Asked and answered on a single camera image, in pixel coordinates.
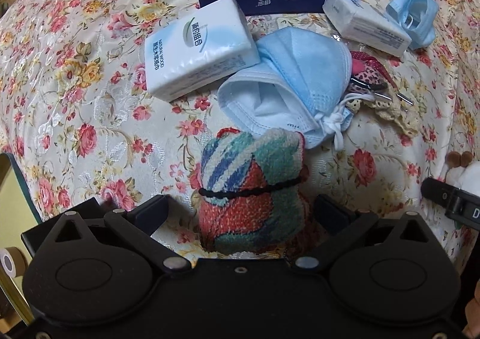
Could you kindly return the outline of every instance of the bed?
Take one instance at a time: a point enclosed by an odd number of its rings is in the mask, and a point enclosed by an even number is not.
[[[445,176],[448,151],[478,157],[480,0],[436,1],[433,45],[402,60],[375,53],[414,100],[419,134],[410,139],[361,109],[343,152],[329,143],[308,151],[302,188],[386,217],[419,211],[461,270],[477,235],[423,200],[420,183]],[[130,210],[168,194],[169,219],[153,238],[192,261],[219,256],[203,250],[196,221],[202,146],[232,126],[215,98],[219,83],[164,103],[146,93],[143,64],[145,37],[196,8],[198,0],[17,0],[0,20],[2,151],[15,155],[43,219],[90,197]],[[285,26],[332,31],[319,14],[248,24],[255,38]],[[273,253],[301,251],[321,233],[308,229]]]

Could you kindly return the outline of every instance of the brown tape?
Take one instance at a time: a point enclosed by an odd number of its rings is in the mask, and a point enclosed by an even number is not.
[[[17,247],[0,249],[0,262],[10,278],[20,277],[25,273],[25,258]]]

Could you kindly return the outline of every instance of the blue face mask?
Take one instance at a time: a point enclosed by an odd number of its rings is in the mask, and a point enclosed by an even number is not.
[[[373,100],[348,94],[350,51],[338,41],[299,28],[283,28],[257,42],[261,62],[240,70],[218,89],[218,103],[239,129],[260,136],[271,128],[301,132],[313,148],[334,136],[343,148],[341,132],[352,113],[346,102]]]
[[[410,36],[411,50],[428,47],[435,40],[433,20],[438,13],[435,0],[393,0],[385,11]]]

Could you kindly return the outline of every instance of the mask ear loop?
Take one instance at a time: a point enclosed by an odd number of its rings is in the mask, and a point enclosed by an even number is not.
[[[411,14],[408,14],[408,16],[407,16],[407,18],[406,18],[406,19],[407,19],[407,20],[409,19],[409,20],[410,20],[410,22],[409,22],[408,24],[407,24],[407,22],[405,22],[405,26],[407,27],[407,29],[410,29],[410,27],[411,27],[411,26],[412,26],[412,24],[413,24],[413,17],[412,17],[412,15],[411,15]]]
[[[345,121],[343,113],[347,102],[352,100],[366,100],[373,102],[375,101],[375,97],[370,94],[349,93],[344,96],[343,100],[340,101],[337,106],[335,106],[329,116],[317,113],[314,117],[315,121],[318,122],[318,125],[325,129],[327,135],[334,134],[333,144],[335,151],[343,150],[343,135],[341,131],[341,126]]]

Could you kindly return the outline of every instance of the light blue mask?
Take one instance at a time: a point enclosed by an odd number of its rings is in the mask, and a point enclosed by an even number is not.
[[[342,131],[352,113],[346,102],[373,100],[365,94],[342,95],[350,81],[350,51],[338,41],[299,28],[283,28],[257,42],[261,62],[240,70],[218,89],[218,103],[239,129],[260,136],[271,128],[301,132],[313,148]]]
[[[411,50],[428,47],[435,40],[433,20],[438,13],[435,0],[392,0],[385,11],[410,36]]]

